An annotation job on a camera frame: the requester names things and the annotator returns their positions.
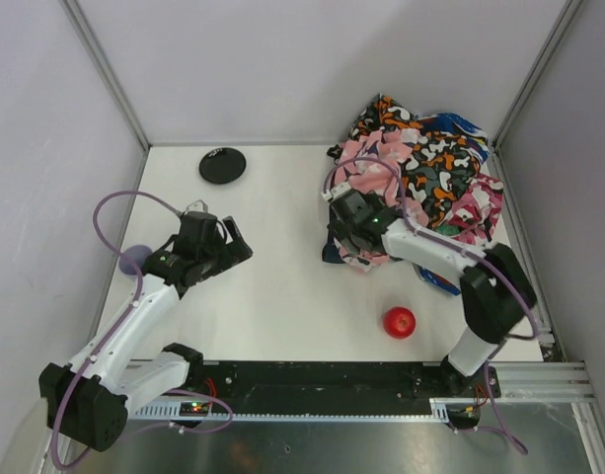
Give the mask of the pink navy patterned cloth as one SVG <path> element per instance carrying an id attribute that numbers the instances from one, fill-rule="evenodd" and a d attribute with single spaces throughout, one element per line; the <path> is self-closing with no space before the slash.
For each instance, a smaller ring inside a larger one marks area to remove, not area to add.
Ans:
<path id="1" fill-rule="evenodd" d="M 335 167 L 323 183 L 323 191 L 348 182 L 352 191 L 373 192 L 386 205 L 396 209 L 396 221 L 382 237 L 386 255 L 351 256 L 349 265 L 364 272 L 391 261 L 406 261 L 426 266 L 435 256 L 433 245 L 426 240 L 426 215 L 418 201 L 406 194 L 400 165 L 408 160 L 408 147 L 398 137 L 388 140 L 375 132 L 359 140 L 347 141 Z"/>

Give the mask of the dark blue denim cloth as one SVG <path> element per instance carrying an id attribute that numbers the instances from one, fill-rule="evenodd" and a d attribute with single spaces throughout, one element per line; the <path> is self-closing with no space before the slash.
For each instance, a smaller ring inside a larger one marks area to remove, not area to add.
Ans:
<path id="1" fill-rule="evenodd" d="M 331 265 L 348 265 L 351 260 L 350 252 L 331 231 L 328 232 L 327 242 L 322 249 L 321 256 L 324 263 Z"/>

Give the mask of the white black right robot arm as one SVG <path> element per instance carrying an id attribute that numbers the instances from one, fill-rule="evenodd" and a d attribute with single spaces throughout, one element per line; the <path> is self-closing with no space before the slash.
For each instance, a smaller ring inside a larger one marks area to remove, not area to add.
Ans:
<path id="1" fill-rule="evenodd" d="M 423 267 L 460 290 L 466 329 L 440 364 L 453 395 L 463 392 L 523 317 L 532 316 L 537 295 L 510 247 L 484 250 L 416 224 L 374 193 L 350 187 L 323 193 L 335 219 L 329 230 L 350 253 L 383 254 Z"/>

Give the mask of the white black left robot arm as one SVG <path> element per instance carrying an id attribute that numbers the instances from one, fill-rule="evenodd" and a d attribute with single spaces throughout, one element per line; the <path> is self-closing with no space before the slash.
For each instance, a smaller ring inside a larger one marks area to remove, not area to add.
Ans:
<path id="1" fill-rule="evenodd" d="M 142 279 L 110 324 L 64 365 L 48 364 L 38 378 L 47 424 L 102 452 L 118 440 L 129 417 L 174 389 L 203 385 L 203 355 L 171 343 L 128 372 L 136 350 L 189 289 L 249 260 L 252 249 L 233 217 L 187 211 L 180 230 L 149 255 Z"/>

